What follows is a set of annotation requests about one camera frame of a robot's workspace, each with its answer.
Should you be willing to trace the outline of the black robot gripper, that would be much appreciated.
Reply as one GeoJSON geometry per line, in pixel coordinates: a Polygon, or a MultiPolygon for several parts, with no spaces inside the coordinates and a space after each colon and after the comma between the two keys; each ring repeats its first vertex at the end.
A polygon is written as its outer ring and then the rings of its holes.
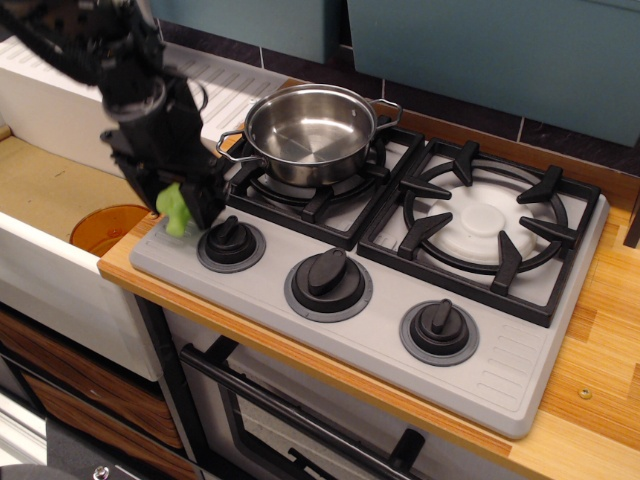
{"type": "Polygon", "coordinates": [[[201,140],[203,122],[181,74],[127,74],[99,83],[103,108],[118,124],[101,135],[116,166],[152,212],[173,182],[194,222],[209,229],[226,207],[223,166],[201,140]]]}

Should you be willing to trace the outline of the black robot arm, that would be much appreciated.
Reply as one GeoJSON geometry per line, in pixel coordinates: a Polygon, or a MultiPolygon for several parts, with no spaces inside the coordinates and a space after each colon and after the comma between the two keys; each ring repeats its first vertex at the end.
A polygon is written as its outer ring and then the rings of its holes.
{"type": "Polygon", "coordinates": [[[172,184],[208,229],[228,197],[224,166],[203,144],[188,78],[164,60],[144,1],[4,1],[1,23],[41,60],[95,87],[115,130],[102,133],[118,168],[150,209],[172,184]]]}

